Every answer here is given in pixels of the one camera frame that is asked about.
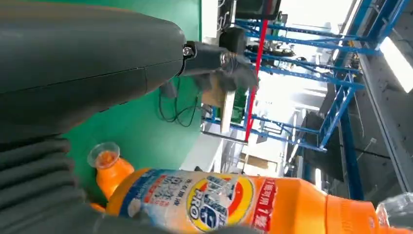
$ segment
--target yellow circular logo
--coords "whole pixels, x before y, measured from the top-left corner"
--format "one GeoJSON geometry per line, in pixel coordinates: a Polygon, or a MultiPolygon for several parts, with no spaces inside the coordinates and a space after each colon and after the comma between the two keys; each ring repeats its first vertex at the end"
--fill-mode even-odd
{"type": "Polygon", "coordinates": [[[254,188],[245,177],[210,175],[190,190],[188,216],[204,232],[237,224],[247,213],[253,193],[254,188]]]}

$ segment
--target clear plastic bottle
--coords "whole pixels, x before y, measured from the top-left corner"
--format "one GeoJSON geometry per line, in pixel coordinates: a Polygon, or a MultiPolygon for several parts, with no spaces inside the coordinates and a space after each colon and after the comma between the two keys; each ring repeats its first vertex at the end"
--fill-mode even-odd
{"type": "Polygon", "coordinates": [[[376,213],[381,226],[413,231],[413,193],[384,200],[377,206],[376,213]]]}

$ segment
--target clear bottle cap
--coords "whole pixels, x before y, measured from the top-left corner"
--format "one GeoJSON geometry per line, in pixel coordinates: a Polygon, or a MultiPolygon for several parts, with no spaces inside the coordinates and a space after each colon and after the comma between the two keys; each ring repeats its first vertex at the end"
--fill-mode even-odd
{"type": "Polygon", "coordinates": [[[87,161],[91,167],[106,169],[114,165],[120,156],[119,146],[114,142],[96,145],[89,153],[87,161]]]}

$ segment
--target robotic arm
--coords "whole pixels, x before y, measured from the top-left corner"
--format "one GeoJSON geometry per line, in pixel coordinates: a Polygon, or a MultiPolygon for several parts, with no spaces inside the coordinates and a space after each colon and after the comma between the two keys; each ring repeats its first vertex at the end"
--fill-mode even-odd
{"type": "Polygon", "coordinates": [[[0,3],[0,232],[166,233],[94,211],[57,138],[173,76],[257,85],[242,58],[174,23],[105,7],[0,3]]]}
{"type": "Polygon", "coordinates": [[[187,42],[174,23],[138,13],[2,2],[0,21],[4,147],[64,133],[175,75],[218,71],[232,87],[257,84],[227,49],[187,42]]]}

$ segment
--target orange plastic bottle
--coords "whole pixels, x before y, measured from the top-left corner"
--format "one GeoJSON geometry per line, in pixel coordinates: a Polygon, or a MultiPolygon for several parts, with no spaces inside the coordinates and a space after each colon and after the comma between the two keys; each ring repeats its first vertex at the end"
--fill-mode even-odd
{"type": "Polygon", "coordinates": [[[90,203],[90,205],[91,205],[91,207],[92,207],[93,209],[95,209],[96,211],[99,211],[99,212],[102,212],[102,213],[105,212],[105,208],[103,208],[101,205],[99,205],[99,204],[97,204],[97,203],[90,203]]]}
{"type": "Polygon", "coordinates": [[[97,169],[96,182],[108,200],[119,184],[134,172],[133,166],[120,158],[119,147],[113,142],[95,146],[88,162],[97,169]]]}
{"type": "Polygon", "coordinates": [[[226,225],[271,234],[409,233],[381,226],[370,202],[327,195],[295,178],[143,169],[119,185],[106,212],[146,212],[154,224],[180,233],[226,225]]]}

